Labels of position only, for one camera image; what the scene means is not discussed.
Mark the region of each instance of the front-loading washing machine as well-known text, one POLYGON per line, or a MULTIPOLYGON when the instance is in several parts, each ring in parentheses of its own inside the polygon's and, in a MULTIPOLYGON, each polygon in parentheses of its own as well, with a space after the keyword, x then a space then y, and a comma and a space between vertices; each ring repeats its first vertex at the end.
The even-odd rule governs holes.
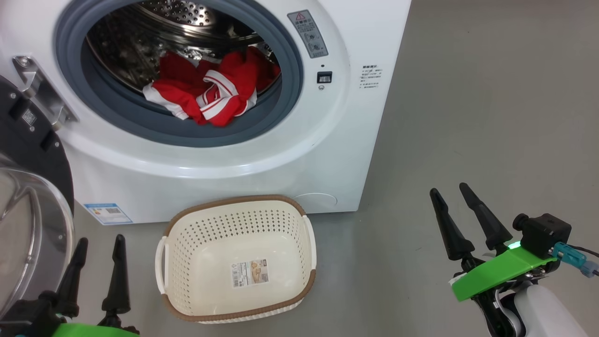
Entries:
POLYGON ((18 92, 0 95, 18 101, 8 115, 33 135, 41 128, 27 107, 51 122, 59 141, 40 133, 40 146, 64 147, 75 199, 103 224, 168 221, 255 194, 292 197, 309 213, 353 211, 409 6, 5 0, 0 77, 18 92), (247 46, 280 75, 225 127, 181 120, 141 94, 166 51, 197 61, 247 46))

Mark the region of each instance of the metal hinge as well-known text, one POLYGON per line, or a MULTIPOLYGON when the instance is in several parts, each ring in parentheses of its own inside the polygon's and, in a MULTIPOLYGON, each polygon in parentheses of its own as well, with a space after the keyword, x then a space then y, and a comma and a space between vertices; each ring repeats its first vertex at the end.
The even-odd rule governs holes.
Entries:
POLYGON ((44 113, 55 131, 67 121, 78 121, 32 58, 16 56, 13 65, 23 80, 19 90, 44 113))

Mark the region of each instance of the gray floor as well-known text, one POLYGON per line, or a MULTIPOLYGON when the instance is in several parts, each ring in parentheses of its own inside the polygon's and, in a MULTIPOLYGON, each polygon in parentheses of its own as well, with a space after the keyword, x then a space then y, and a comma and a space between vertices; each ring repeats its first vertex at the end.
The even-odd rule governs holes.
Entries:
MULTIPOLYGON (((101 227, 77 209, 90 238, 79 321, 101 317, 117 233, 127 238, 133 310, 143 336, 485 336, 471 302, 458 303, 428 190, 445 196, 482 254, 484 237, 461 200, 468 182, 506 225, 552 213, 571 240, 599 249, 599 4, 555 0, 415 0, 357 213, 312 217, 319 271, 291 312, 202 326, 173 318, 155 286, 164 224, 101 227)), ((597 279, 562 266, 551 288, 589 332, 597 279)))

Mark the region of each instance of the red and white garment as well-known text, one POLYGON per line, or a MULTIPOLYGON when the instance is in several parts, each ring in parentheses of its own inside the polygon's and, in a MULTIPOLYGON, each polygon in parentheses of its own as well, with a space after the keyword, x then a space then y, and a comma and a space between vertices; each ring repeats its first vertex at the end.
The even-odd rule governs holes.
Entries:
POLYGON ((229 53, 219 64, 201 60, 197 67, 167 52, 160 60, 161 78, 145 86, 143 93, 175 117, 224 127, 255 106, 257 91, 270 85, 279 73, 280 68, 254 47, 245 55, 229 53))

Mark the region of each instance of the laundry basket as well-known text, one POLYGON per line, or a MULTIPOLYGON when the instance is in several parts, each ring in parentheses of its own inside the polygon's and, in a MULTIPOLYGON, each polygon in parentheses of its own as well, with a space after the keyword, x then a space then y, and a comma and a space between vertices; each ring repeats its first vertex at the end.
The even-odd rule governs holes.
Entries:
POLYGON ((182 320, 268 317, 295 308, 310 291, 314 233, 301 206, 282 195, 216 201, 171 220, 155 268, 164 303, 182 320))

